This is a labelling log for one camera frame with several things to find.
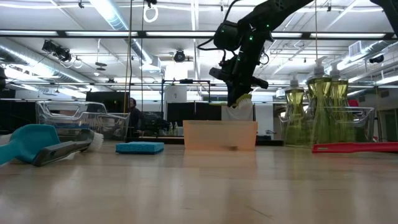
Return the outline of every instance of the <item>green liquid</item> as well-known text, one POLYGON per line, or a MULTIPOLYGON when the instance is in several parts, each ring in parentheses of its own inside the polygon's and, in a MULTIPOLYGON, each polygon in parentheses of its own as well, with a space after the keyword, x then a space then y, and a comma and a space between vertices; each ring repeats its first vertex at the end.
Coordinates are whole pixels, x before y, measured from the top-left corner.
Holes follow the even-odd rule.
POLYGON ((331 141, 355 142, 355 130, 351 122, 354 119, 349 110, 347 99, 348 80, 333 80, 331 82, 330 100, 332 111, 331 141))
POLYGON ((310 144, 330 143, 330 77, 319 77, 307 82, 308 94, 312 96, 308 106, 310 144))
POLYGON ((304 146, 307 143, 305 112, 303 109, 304 90, 292 88, 285 90, 287 108, 283 137, 286 145, 304 146))

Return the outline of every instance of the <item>blue sponge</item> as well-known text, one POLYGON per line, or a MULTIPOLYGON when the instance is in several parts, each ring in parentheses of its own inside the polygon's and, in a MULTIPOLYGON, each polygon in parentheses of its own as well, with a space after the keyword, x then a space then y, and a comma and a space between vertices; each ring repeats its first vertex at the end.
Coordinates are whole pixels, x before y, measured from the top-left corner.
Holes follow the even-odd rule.
POLYGON ((157 154, 163 149, 162 142, 129 142, 116 145, 116 152, 121 154, 157 154))

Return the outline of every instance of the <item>dish rack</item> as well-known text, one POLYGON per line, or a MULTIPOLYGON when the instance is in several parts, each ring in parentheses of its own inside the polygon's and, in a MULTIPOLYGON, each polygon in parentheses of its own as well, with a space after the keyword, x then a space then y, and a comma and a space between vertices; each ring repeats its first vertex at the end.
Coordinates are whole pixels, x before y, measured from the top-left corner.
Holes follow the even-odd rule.
POLYGON ((36 122, 55 126, 58 135, 76 136, 81 129, 103 134, 104 139, 124 140, 130 113, 108 113, 95 102, 37 101, 36 122))

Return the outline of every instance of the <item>orange plastic bin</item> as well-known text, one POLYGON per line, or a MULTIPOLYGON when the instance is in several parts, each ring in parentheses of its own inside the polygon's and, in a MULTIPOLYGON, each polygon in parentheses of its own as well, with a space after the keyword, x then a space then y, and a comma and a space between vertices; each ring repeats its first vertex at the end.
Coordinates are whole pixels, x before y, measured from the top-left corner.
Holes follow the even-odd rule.
POLYGON ((255 121, 183 121, 186 150, 254 151, 255 121))

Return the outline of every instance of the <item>teal dustpan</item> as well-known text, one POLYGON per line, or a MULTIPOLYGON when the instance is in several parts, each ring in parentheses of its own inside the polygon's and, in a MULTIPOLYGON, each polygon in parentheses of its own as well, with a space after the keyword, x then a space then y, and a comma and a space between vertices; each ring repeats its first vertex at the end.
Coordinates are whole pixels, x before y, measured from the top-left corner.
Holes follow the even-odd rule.
POLYGON ((13 158, 31 164, 43 148, 56 144, 60 140, 54 126, 28 124, 14 131, 8 144, 0 146, 0 165, 13 158))

